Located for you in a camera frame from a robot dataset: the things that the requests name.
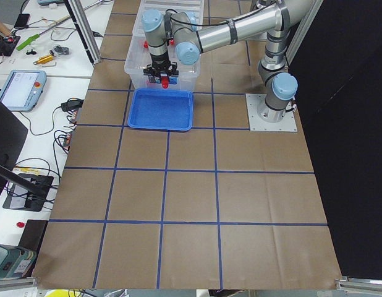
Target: black monitor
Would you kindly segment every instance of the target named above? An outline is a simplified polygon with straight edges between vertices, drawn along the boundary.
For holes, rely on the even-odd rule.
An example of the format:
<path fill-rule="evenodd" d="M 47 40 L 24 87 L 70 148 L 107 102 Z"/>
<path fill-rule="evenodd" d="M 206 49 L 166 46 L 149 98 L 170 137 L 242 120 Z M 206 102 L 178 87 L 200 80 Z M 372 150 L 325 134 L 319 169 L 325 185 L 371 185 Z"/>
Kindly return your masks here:
<path fill-rule="evenodd" d="M 34 174 L 17 175 L 11 170 L 25 143 L 27 128 L 0 102 L 0 195 L 8 181 L 14 183 L 9 190 L 4 208 L 11 209 L 11 202 L 16 186 L 24 189 L 21 199 L 25 205 L 20 210 L 38 212 L 42 209 L 53 181 L 52 176 L 36 176 Z"/>

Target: white mounting plate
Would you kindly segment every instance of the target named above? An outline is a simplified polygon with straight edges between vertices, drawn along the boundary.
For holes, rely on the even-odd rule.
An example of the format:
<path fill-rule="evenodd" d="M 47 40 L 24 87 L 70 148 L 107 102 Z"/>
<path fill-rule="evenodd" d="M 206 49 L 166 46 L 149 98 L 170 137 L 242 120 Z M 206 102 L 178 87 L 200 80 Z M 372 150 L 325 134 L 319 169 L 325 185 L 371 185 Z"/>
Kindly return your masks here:
<path fill-rule="evenodd" d="M 261 119 L 257 114 L 258 104 L 265 99 L 266 94 L 246 94 L 248 123 L 250 131 L 266 132 L 297 132 L 294 114 L 292 111 L 285 113 L 284 118 L 278 123 L 268 123 Z"/>

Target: yellow object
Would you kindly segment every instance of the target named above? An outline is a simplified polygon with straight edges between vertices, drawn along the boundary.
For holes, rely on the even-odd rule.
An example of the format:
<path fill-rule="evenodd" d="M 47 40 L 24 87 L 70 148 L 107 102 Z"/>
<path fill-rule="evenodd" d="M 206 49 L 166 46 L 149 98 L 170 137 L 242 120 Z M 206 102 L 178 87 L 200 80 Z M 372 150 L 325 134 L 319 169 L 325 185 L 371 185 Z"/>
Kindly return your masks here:
<path fill-rule="evenodd" d="M 45 64 L 45 63 L 52 61 L 53 59 L 54 59 L 54 56 L 52 54 L 47 54 L 46 56 L 38 58 L 38 60 L 34 61 L 33 64 L 34 65 Z"/>
<path fill-rule="evenodd" d="M 73 292 L 73 289 L 69 290 L 53 290 L 49 291 L 45 297 L 78 297 L 82 296 L 81 292 L 79 289 L 75 290 L 75 294 Z"/>

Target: blue tray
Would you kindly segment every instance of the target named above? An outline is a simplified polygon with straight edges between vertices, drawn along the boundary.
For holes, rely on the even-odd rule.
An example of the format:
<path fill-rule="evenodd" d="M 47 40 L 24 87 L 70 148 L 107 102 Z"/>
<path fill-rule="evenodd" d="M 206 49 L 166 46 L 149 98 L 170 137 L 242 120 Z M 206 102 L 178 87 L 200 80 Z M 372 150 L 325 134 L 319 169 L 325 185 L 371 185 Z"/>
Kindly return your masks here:
<path fill-rule="evenodd" d="M 192 127 L 193 93 L 139 88 L 128 117 L 132 128 L 188 131 Z"/>

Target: red object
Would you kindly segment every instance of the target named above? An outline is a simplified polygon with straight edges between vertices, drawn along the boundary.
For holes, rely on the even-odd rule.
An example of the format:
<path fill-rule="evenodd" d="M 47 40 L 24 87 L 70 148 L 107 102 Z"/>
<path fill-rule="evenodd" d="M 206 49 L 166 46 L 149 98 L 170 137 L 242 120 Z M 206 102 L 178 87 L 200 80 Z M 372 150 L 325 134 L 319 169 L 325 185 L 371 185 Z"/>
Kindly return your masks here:
<path fill-rule="evenodd" d="M 162 88 L 168 88 L 169 86 L 169 79 L 167 76 L 162 76 L 161 77 L 161 85 L 162 85 Z"/>

